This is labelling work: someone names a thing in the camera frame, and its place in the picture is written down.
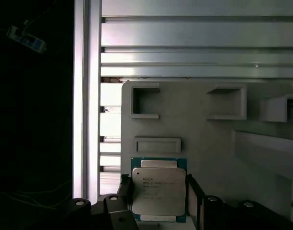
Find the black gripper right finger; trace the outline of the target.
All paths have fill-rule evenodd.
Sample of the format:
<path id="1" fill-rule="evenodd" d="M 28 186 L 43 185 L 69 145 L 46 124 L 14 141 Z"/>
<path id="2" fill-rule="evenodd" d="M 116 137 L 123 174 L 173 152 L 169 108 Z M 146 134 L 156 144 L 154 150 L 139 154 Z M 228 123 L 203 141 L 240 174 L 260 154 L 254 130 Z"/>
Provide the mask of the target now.
<path id="1" fill-rule="evenodd" d="M 233 207 L 206 195 L 191 174 L 186 176 L 187 213 L 197 230 L 290 230 L 292 222 L 250 200 Z"/>

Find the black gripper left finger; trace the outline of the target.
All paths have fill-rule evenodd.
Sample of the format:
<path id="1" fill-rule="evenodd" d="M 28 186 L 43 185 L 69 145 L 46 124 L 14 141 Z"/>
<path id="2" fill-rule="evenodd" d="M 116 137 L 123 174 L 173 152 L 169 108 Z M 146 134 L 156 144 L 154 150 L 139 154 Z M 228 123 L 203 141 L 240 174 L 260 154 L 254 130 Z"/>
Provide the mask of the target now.
<path id="1" fill-rule="evenodd" d="M 106 194 L 92 205 L 83 198 L 73 198 L 34 224 L 35 230 L 137 230 L 138 225 L 129 204 L 133 181 L 121 175 L 116 194 Z"/>

